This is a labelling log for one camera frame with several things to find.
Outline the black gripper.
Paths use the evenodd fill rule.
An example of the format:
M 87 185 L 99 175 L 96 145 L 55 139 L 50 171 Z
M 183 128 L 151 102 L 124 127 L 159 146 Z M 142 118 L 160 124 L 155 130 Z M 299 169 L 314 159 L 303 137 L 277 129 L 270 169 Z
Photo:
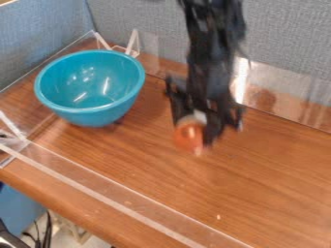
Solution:
M 174 124 L 201 110 L 207 117 L 203 144 L 211 146 L 230 126 L 242 126 L 243 106 L 230 92 L 231 69 L 225 63 L 189 64 L 187 77 L 166 77 Z

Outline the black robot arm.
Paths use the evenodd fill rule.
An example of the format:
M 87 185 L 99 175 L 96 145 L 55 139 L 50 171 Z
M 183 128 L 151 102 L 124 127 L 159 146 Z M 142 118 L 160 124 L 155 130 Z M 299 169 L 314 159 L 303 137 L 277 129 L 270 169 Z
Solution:
M 243 0 L 178 0 L 189 36 L 187 76 L 166 77 L 166 95 L 177 128 L 195 125 L 191 146 L 214 144 L 226 127 L 242 126 L 245 107 L 230 90 L 235 55 L 246 38 Z

